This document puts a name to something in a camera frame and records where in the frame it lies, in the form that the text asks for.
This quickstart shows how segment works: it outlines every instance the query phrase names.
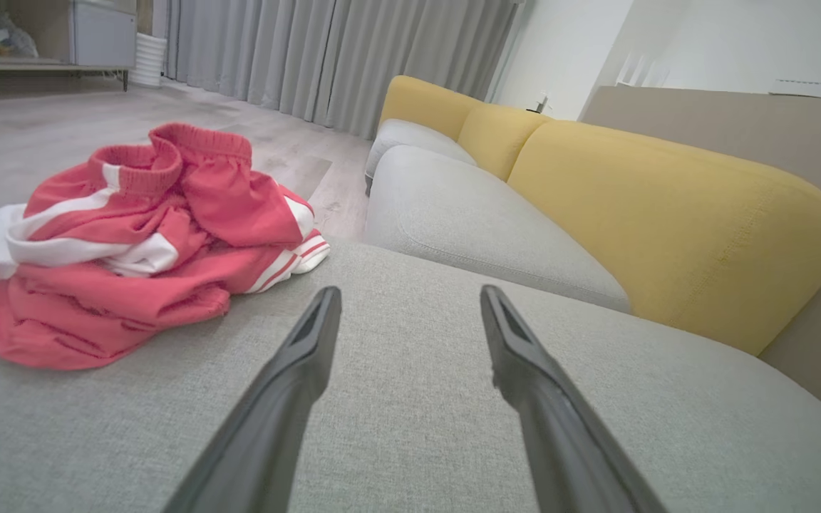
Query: cabinet door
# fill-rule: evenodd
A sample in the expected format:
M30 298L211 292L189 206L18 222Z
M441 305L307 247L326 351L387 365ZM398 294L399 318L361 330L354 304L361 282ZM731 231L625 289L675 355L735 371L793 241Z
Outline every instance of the cabinet door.
M75 64L134 68L135 14L75 3Z

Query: laminate floor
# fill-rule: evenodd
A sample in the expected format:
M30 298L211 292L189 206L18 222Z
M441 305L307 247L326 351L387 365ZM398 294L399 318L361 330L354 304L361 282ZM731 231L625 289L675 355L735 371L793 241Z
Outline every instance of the laminate floor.
M168 81L159 90L103 78L14 81L0 87L0 207L25 202L39 182L85 162L100 146L146 143L168 121L238 133L253 169L306 198L325 236L361 238L371 142L275 110Z

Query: pile of clothes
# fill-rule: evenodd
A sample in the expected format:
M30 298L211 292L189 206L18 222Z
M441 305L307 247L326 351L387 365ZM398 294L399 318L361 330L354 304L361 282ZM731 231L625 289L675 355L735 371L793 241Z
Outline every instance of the pile of clothes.
M0 357L88 369L231 294L309 272L330 247L312 208L252 171L247 139L170 123L107 146L0 209Z
M0 56L39 58L36 43L29 33L14 25L9 13L0 14Z

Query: white stripe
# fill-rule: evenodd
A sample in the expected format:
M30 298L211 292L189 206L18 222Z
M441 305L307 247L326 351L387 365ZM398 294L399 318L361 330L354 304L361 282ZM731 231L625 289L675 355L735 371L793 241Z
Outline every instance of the white stripe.
M284 266L287 265L287 262L290 261L291 257L293 257L293 253L287 251L286 249L281 251L281 254L278 254L277 259L274 259L274 262L268 266L268 269L265 269L261 275L258 276L258 279L255 280L255 283L245 292L245 294L251 294L252 292L261 292L259 290L260 286L263 285L271 276L274 276L274 273L277 273L279 270L283 269Z
M296 248L294 248L293 252L297 254L297 256L301 256L301 254L306 253L307 250L312 249L312 247L318 246L325 242L325 239L322 236L315 236L310 238L309 240L303 241L303 244L300 244Z
M277 275L277 277L275 279L268 282L268 284L263 286L263 288L258 289L258 291L259 292L265 292L265 290L270 289L272 286L277 285L278 283L283 282L286 279L290 279L290 273L292 273L293 270L294 270L294 267L296 267L298 265L299 265L299 257L297 257L297 259L295 259L293 261L293 263L290 264L290 267L287 267L287 269L284 270L284 272Z
M113 189L120 188L120 167L117 165L107 165L105 163L102 168L103 179L107 181L107 186Z
M325 260L325 258L328 257L329 253L331 253L331 247L328 244L317 247L315 251L304 256L303 259L300 260L299 265L294 267L294 270L291 272L294 275L301 275L303 273L310 272L312 269L319 266L319 264L322 263L322 260Z
M295 202L286 196L284 196L284 199L287 200L287 206L290 207L290 212L294 215L296 224L299 225L300 237L306 238L309 232L312 231L312 224L315 222L312 211L305 204Z
M118 166L105 165L103 171L103 178L108 184L118 183ZM35 242L27 240L33 232L45 227L46 223L59 217L59 215L104 208L114 192L117 192L117 189L106 187L83 198L58 202L58 204L52 205L52 207L39 214L31 215L31 217L13 223L6 231L6 243L9 244L12 259L18 263L55 267L125 253L131 247L131 244L91 242L70 237L55 237Z
M148 277L172 269L179 257L179 251L167 237L157 233L125 253L107 257L103 265L121 276Z

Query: yellow sofa cushion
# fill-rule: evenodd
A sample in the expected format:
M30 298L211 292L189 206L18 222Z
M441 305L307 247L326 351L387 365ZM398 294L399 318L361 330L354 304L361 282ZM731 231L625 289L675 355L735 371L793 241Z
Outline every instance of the yellow sofa cushion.
M468 113L458 144L476 160L478 167L505 181L527 138L551 120L521 108L483 103Z
M616 277L632 313L747 353L821 286L821 191L770 166L553 121L508 184Z
M378 123L395 118L417 123L458 140L472 108L481 100L441 88L419 78L398 75L388 84Z

